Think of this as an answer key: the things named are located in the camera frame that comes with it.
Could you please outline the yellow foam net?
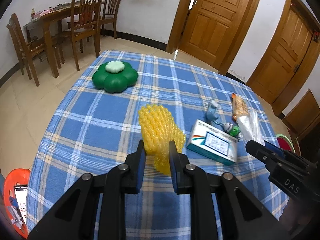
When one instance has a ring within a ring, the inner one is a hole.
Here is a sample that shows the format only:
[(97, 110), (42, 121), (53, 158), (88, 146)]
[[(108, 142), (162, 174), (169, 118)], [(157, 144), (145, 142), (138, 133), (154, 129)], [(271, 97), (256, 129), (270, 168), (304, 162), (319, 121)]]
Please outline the yellow foam net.
[(182, 152), (185, 134), (178, 128), (171, 112), (162, 105), (141, 107), (138, 121), (147, 155), (154, 157), (153, 166), (156, 171), (169, 176), (169, 142), (174, 141), (177, 151)]

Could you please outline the clear plastic bag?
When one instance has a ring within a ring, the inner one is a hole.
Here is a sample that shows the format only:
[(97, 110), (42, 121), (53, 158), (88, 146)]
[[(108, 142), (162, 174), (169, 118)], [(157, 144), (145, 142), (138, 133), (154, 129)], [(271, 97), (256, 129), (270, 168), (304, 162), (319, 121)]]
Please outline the clear plastic bag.
[(256, 110), (251, 110), (248, 114), (237, 117), (236, 122), (245, 144), (254, 140), (263, 146), (265, 145)]

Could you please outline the teal white medicine box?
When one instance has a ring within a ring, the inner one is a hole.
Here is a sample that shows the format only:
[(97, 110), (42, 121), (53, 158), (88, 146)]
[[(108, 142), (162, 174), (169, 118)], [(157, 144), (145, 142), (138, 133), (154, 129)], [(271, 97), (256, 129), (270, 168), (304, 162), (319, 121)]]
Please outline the teal white medicine box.
[(187, 149), (228, 166), (237, 162), (237, 146), (235, 137), (199, 119), (186, 143)]

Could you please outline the small wooden cabinet door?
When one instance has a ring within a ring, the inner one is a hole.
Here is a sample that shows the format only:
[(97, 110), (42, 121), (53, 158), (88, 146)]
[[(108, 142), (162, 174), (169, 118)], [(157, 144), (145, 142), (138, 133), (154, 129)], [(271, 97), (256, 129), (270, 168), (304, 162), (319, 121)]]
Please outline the small wooden cabinet door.
[(283, 119), (283, 123), (301, 141), (319, 124), (319, 104), (310, 89)]

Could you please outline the green white toy figure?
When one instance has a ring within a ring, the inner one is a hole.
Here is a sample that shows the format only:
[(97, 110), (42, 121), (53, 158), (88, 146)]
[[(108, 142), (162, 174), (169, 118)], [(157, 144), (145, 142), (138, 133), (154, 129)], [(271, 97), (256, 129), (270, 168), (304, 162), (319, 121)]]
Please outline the green white toy figure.
[(238, 141), (241, 140), (242, 135), (240, 132), (240, 128), (237, 125), (235, 125), (231, 122), (224, 122), (222, 124), (222, 127), (223, 127), (224, 132), (226, 132), (228, 135), (235, 137)]

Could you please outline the blue plaid tablecloth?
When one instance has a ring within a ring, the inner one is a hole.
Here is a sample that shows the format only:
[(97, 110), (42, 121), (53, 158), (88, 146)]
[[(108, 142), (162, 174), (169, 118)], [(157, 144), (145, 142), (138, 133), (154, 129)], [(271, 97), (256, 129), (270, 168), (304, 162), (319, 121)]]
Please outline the blue plaid tablecloth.
[(138, 143), (146, 146), (143, 185), (125, 197), (128, 239), (189, 239), (190, 198), (177, 195), (169, 171), (169, 141), (208, 173), (230, 172), (279, 218), (287, 196), (268, 180), (264, 164), (237, 144), (237, 160), (225, 165), (187, 147), (203, 142), (193, 131), (214, 108), (215, 128), (234, 122), (233, 100), (255, 112), (263, 138), (275, 132), (255, 93), (225, 76), (156, 56), (108, 50), (72, 85), (40, 142), (28, 185), (27, 227), (33, 229), (84, 173), (99, 175), (123, 163)]

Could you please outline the orange snack wrapper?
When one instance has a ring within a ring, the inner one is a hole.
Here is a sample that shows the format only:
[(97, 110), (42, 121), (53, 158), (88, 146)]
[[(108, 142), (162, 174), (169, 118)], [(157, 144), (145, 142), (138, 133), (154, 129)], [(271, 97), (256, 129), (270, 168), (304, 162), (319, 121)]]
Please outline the orange snack wrapper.
[(233, 93), (231, 98), (234, 121), (237, 122), (238, 117), (249, 115), (247, 104), (241, 96)]

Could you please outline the green flower-shaped container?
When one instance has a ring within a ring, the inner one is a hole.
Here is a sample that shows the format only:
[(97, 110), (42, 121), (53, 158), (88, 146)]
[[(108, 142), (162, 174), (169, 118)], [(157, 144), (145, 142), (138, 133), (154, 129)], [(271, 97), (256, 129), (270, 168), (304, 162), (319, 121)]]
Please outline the green flower-shaped container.
[(121, 93), (127, 87), (134, 86), (137, 79), (138, 72), (123, 61), (103, 63), (92, 76), (94, 86), (108, 93)]

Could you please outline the smartphone on stool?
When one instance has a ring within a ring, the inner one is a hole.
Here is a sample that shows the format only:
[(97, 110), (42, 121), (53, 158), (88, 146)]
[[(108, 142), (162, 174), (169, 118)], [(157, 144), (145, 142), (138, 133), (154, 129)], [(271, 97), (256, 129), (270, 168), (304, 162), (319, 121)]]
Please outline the smartphone on stool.
[(27, 185), (15, 185), (15, 196), (17, 204), (25, 224), (27, 224), (26, 219), (26, 201), (27, 201)]

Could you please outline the orange plastic stool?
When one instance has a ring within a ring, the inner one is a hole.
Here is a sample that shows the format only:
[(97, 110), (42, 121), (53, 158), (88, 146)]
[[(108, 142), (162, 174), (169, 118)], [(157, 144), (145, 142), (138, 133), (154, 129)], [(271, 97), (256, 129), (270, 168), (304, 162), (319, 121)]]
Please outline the orange plastic stool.
[(29, 169), (14, 169), (5, 178), (3, 187), (7, 215), (11, 225), (23, 239), (28, 237), (26, 203), (29, 177)]

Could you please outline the wooden door right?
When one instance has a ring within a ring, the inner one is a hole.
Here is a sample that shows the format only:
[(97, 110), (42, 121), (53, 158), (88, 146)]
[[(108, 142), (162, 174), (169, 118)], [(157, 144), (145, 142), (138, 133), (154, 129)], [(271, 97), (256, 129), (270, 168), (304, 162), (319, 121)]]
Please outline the wooden door right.
[(319, 56), (319, 22), (301, 0), (285, 0), (267, 50), (247, 81), (275, 115), (289, 105)]

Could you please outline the wooden chair left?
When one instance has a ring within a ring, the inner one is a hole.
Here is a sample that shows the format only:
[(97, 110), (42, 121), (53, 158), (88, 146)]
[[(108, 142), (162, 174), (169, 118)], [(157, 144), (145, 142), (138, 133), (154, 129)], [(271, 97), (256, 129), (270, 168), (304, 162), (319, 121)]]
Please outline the wooden chair left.
[[(44, 38), (35, 39), (30, 42), (27, 42), (24, 38), (22, 28), (20, 26), (18, 17), (15, 13), (13, 13), (10, 16), (7, 28), (9, 29), (9, 33), (14, 43), (14, 47), (23, 60), (22, 68), (25, 68), (27, 70), (29, 79), (34, 79), (35, 85), (39, 86), (40, 83), (33, 63), (33, 57), (40, 55), (42, 52), (46, 53)], [(59, 41), (58, 35), (51, 35), (51, 38), (57, 63), (57, 69), (59, 69), (61, 68), (61, 65), (65, 62), (63, 59), (61, 41)]]

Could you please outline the wooden chair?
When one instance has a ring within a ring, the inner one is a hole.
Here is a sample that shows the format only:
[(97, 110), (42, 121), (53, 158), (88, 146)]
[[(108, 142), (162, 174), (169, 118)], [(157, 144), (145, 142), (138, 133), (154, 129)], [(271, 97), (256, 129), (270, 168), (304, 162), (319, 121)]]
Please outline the wooden chair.
[(59, 34), (61, 38), (69, 38), (72, 44), (74, 62), (80, 70), (76, 42), (82, 44), (83, 39), (93, 37), (96, 56), (100, 55), (100, 11), (103, 0), (72, 0), (70, 28)]
[[(27, 70), (29, 79), (34, 79), (35, 85), (39, 86), (40, 83), (33, 63), (33, 57), (40, 55), (42, 52), (46, 53), (44, 38), (35, 39), (30, 42), (27, 42), (24, 38), (22, 28), (20, 26), (18, 17), (15, 13), (13, 13), (10, 16), (7, 28), (9, 29), (9, 33), (14, 43), (14, 47), (23, 60), (22, 68), (25, 68)], [(61, 65), (65, 62), (63, 59), (61, 41), (59, 41), (58, 35), (51, 35), (51, 38), (57, 63), (57, 69), (59, 69), (61, 68)]]
[(105, 30), (106, 24), (113, 24), (113, 36), (114, 39), (117, 38), (117, 17), (118, 17), (118, 10), (121, 0), (104, 0), (103, 12), (102, 12), (102, 19), (100, 20), (100, 27)]

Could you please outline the wooden door left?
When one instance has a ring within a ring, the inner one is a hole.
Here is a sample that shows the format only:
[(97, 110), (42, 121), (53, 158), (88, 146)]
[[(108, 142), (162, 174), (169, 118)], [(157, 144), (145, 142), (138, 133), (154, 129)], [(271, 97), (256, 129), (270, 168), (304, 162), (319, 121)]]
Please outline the wooden door left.
[(180, 49), (227, 74), (260, 0), (180, 0), (166, 51)]

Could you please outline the wooden dining table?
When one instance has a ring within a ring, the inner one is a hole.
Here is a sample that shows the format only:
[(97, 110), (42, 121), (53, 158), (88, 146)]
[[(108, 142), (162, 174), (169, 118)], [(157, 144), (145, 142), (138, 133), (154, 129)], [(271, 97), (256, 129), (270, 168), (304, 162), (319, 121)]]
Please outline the wooden dining table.
[(49, 27), (53, 23), (58, 23), (58, 32), (62, 31), (62, 20), (68, 17), (71, 17), (71, 3), (65, 3), (60, 6), (53, 8), (49, 13), (42, 15), (35, 20), (27, 23), (23, 28), (27, 33), (27, 40), (30, 41), (30, 31), (32, 29), (42, 28), (44, 44), (47, 54), (47, 59), (53, 74), (53, 77), (58, 77), (59, 72), (57, 69), (57, 63), (55, 59), (53, 43), (51, 38), (51, 33)]

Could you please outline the wooden chair far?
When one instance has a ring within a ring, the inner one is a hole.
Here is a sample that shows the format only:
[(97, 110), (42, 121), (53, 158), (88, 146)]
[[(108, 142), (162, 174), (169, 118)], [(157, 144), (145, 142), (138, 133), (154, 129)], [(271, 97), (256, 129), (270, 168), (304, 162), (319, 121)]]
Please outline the wooden chair far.
[(100, 20), (100, 27), (105, 30), (106, 24), (113, 24), (113, 36), (114, 39), (117, 38), (117, 17), (118, 17), (118, 10), (121, 0), (104, 0), (103, 12), (102, 12), (102, 19)]

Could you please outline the wooden chair middle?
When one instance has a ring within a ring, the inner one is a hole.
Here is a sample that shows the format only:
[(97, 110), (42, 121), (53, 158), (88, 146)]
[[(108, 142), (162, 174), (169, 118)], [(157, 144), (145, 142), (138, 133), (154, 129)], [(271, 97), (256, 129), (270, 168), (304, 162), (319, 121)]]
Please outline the wooden chair middle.
[(93, 37), (96, 56), (100, 55), (100, 11), (103, 0), (72, 0), (70, 28), (59, 34), (61, 38), (69, 38), (72, 44), (74, 62), (80, 70), (76, 42), (82, 44), (83, 39)]

